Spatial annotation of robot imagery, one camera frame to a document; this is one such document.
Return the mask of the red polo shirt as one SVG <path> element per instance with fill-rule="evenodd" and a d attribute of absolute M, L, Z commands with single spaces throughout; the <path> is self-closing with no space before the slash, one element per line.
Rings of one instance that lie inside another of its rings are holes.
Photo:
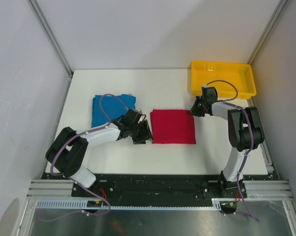
<path fill-rule="evenodd" d="M 158 110 L 150 113 L 153 144 L 195 145 L 194 117 L 188 110 Z"/>

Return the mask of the blue t shirt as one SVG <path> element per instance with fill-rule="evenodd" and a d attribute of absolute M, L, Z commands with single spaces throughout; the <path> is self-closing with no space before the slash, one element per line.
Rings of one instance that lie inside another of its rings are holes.
<path fill-rule="evenodd" d="M 102 112 L 100 108 L 101 95 L 96 95 L 92 99 L 92 118 L 91 126 L 97 127 L 108 122 L 108 118 Z M 116 97 L 105 96 L 101 100 L 101 105 L 105 113 L 111 120 L 117 119 L 122 115 L 125 115 L 129 109 L 135 109 L 136 97 L 129 96 L 127 94 L 121 94 Z"/>

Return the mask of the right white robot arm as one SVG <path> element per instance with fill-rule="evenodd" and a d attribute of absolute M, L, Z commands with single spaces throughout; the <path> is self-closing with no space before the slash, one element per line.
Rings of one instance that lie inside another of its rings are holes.
<path fill-rule="evenodd" d="M 214 187 L 222 197 L 241 191 L 242 171 L 249 154 L 265 140 L 260 115 L 256 107 L 241 107 L 216 97 L 208 100 L 196 96 L 189 111 L 195 117 L 206 114 L 225 119 L 228 122 L 228 137 L 232 146 L 228 162 L 220 174 L 220 183 Z"/>

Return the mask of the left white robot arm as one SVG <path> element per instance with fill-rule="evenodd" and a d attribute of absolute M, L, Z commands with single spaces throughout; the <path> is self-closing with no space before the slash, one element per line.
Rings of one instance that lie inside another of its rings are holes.
<path fill-rule="evenodd" d="M 105 125 L 78 132 L 70 127 L 64 128 L 45 154 L 45 158 L 60 175 L 82 185 L 88 196 L 99 192 L 96 176 L 85 166 L 83 159 L 92 145 L 119 141 L 131 137 L 133 144 L 145 144 L 154 140 L 148 121 L 134 122 L 130 125 L 121 120 L 113 120 Z"/>

